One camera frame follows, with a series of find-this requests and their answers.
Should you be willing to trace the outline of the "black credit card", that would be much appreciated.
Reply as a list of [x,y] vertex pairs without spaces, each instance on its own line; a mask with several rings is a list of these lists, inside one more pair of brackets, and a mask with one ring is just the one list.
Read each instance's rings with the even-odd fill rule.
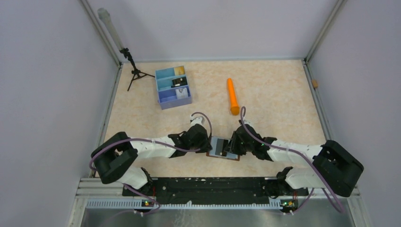
[[221,157],[226,157],[227,153],[223,152],[223,148],[227,143],[228,143],[228,140],[217,139],[215,154],[218,156],[221,156]]

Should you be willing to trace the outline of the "silver card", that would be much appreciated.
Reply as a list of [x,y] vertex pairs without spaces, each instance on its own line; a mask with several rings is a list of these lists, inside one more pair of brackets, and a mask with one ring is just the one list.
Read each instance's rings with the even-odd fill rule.
[[175,90],[175,93],[176,93],[177,99],[184,99],[184,98],[188,98],[190,96],[187,87],[177,88]]

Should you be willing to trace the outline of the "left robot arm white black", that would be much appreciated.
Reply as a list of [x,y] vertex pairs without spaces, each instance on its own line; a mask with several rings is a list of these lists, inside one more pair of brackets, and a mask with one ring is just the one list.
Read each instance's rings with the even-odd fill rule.
[[97,171],[103,184],[119,182],[134,188],[139,195],[147,195],[152,188],[152,179],[145,168],[133,166],[135,160],[174,158],[209,150],[207,130],[198,123],[187,131],[153,139],[130,138],[122,131],[92,152],[89,166]]

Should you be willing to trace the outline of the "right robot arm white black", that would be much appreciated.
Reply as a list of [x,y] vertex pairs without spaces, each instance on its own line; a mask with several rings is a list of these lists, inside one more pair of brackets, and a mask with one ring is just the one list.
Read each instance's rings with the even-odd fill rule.
[[322,145],[290,143],[261,137],[248,124],[233,132],[223,151],[239,156],[251,152],[260,160],[290,163],[277,174],[281,178],[277,188],[284,195],[300,188],[322,188],[349,197],[364,171],[364,166],[334,140]]

